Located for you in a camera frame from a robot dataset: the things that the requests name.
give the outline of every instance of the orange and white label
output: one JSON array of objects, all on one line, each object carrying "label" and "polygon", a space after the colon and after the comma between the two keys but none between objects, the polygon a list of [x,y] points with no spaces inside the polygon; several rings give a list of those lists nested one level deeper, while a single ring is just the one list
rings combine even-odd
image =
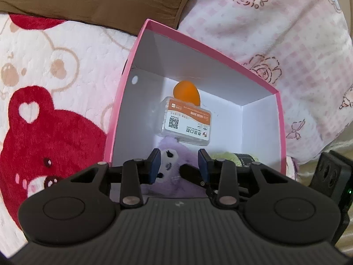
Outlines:
[{"label": "orange and white label", "polygon": [[209,140],[210,125],[210,113],[181,101],[170,99],[165,129],[202,140]]}]

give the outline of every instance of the ribbed gray surface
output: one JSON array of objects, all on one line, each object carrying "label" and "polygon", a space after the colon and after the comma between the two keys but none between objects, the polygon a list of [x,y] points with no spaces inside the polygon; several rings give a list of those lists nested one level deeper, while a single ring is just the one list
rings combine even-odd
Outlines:
[{"label": "ribbed gray surface", "polygon": [[234,211],[208,199],[150,198],[123,211],[111,229],[69,248],[26,245],[13,258],[23,265],[340,265],[346,258],[328,243],[287,248],[262,240]]}]

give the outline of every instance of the orange makeup sponge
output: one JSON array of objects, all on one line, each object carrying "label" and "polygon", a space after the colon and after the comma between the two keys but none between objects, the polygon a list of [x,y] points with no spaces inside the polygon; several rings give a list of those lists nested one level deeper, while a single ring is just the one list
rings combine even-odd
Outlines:
[{"label": "orange makeup sponge", "polygon": [[200,94],[197,88],[192,82],[188,80],[182,80],[178,82],[174,87],[173,95],[178,100],[193,103],[198,107],[201,104]]}]

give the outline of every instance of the pink box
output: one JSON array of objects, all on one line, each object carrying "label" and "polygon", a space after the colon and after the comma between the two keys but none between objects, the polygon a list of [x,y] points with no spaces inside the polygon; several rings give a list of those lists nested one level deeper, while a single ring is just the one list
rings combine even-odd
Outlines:
[{"label": "pink box", "polygon": [[[251,154],[285,174],[279,92],[220,52],[152,20],[133,45],[116,93],[104,160],[113,166],[147,158],[161,137],[154,111],[181,80],[192,81],[212,112],[209,153]],[[197,153],[200,146],[185,144]]]}]

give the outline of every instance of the green object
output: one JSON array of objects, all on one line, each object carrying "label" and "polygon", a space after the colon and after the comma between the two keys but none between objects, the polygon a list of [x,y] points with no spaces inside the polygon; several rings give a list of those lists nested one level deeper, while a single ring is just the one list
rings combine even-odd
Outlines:
[{"label": "green object", "polygon": [[[259,159],[255,156],[250,155],[254,161],[259,161]],[[210,157],[212,159],[217,159],[217,158],[224,158],[224,159],[228,159],[232,162],[235,163],[236,166],[243,166],[243,164],[241,163],[240,159],[236,156],[236,154],[231,153],[231,152],[223,152],[223,153],[214,153],[214,154],[210,154]]]}]

